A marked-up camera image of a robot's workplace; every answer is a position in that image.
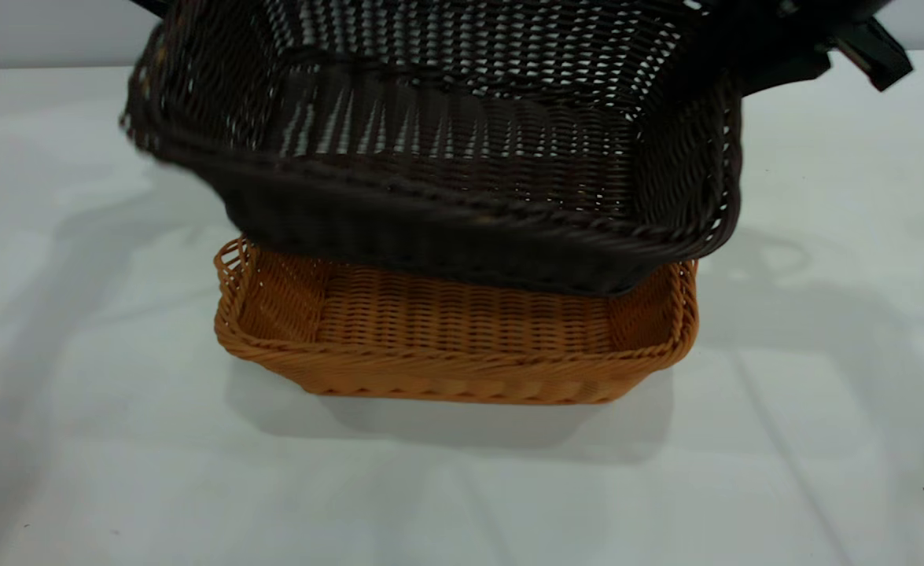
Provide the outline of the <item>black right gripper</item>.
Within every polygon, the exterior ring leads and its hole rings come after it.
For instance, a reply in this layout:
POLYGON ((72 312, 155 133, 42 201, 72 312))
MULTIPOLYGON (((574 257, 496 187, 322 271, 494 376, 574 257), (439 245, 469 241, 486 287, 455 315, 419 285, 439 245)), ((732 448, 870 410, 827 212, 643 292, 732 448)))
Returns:
POLYGON ((876 14, 886 1, 745 1, 749 21, 736 57, 743 93, 815 80, 831 68, 831 53, 853 62, 878 92, 915 67, 876 14))

